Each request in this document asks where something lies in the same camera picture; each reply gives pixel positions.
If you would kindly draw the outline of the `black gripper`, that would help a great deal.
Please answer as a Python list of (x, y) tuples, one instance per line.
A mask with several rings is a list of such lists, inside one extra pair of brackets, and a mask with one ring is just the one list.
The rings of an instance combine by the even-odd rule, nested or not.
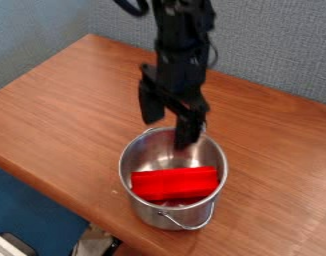
[(171, 48), (160, 41), (155, 42), (156, 65), (143, 64), (139, 83), (139, 105), (143, 122), (152, 124), (164, 117), (164, 101), (176, 105), (176, 113), (182, 114), (186, 104), (190, 111), (179, 115), (175, 127), (176, 150), (194, 144), (204, 126), (204, 116), (210, 110), (202, 95), (200, 86), (206, 81), (210, 41)]

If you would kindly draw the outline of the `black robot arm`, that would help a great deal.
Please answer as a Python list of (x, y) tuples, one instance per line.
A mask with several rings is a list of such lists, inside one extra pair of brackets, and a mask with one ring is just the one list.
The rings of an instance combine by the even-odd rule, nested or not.
[(182, 150), (198, 141), (210, 111), (202, 85), (215, 12), (210, 0), (154, 0), (152, 9), (156, 64), (140, 67), (142, 118), (152, 124), (166, 111), (176, 115), (174, 147)]

